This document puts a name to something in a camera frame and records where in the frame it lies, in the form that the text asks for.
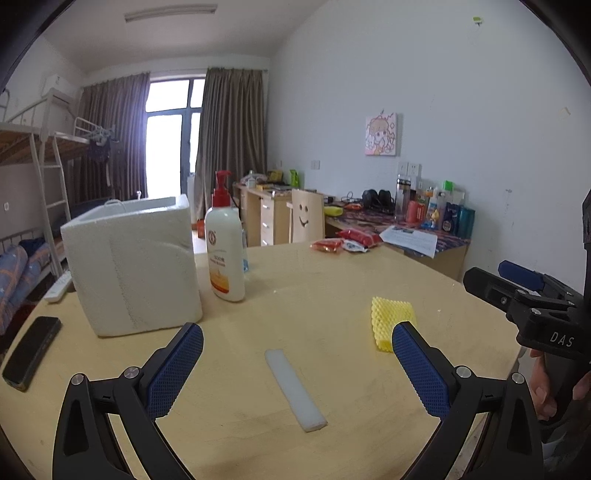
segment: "framed picture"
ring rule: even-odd
[[[395,157],[397,143],[396,114],[369,116],[365,122],[365,154],[371,157]]]

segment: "patterned tablecloth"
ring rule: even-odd
[[[428,233],[437,235],[437,253],[446,252],[454,248],[466,247],[470,245],[470,240],[465,240],[443,231],[432,231],[427,229],[421,229],[420,227],[410,226],[407,223],[396,223],[394,217],[386,215],[384,213],[372,212],[370,210],[345,210],[345,213],[336,218],[329,219],[329,222],[337,226],[339,229],[344,230],[346,228],[356,228],[365,232],[382,233],[388,227],[392,225],[402,226],[409,230],[423,230]],[[415,255],[422,256],[421,254],[408,250]]]

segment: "pump dispenser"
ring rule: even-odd
[[[216,172],[217,186],[212,208],[205,216],[209,278],[213,292],[227,301],[241,301],[246,295],[242,251],[242,222],[232,208],[226,178],[230,171]]]

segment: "red package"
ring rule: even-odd
[[[324,240],[318,240],[310,245],[312,250],[318,250],[319,252],[327,252],[330,254],[339,253],[343,246],[342,238],[325,238]]]
[[[354,228],[341,230],[337,235],[345,240],[360,243],[365,248],[373,248],[382,243],[382,239],[377,233],[366,233],[361,230],[355,230]]]

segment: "red pump cap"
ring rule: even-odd
[[[232,204],[230,192],[226,188],[226,178],[230,175],[232,172],[227,170],[216,172],[217,188],[214,189],[212,195],[213,208],[229,207]]]

